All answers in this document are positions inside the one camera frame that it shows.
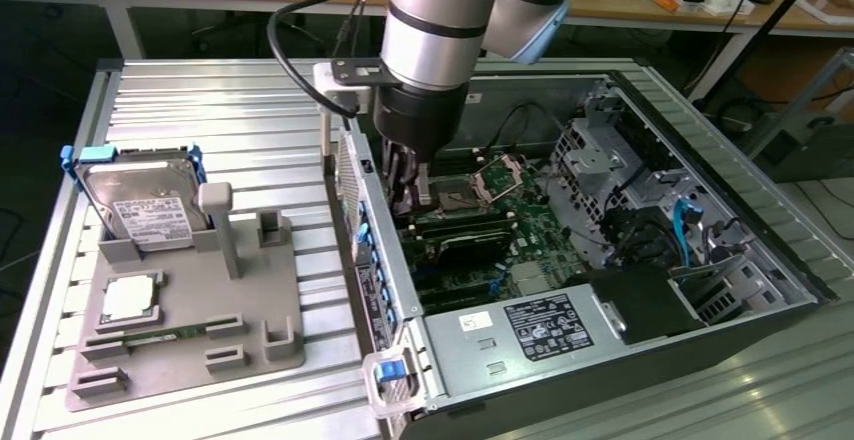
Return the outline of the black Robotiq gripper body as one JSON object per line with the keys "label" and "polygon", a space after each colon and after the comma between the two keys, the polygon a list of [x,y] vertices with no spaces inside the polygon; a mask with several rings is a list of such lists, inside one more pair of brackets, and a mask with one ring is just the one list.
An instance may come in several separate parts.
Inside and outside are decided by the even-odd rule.
{"label": "black Robotiq gripper body", "polygon": [[385,139],[416,157],[434,157],[456,135],[468,84],[442,91],[383,86],[375,95],[373,124]]}

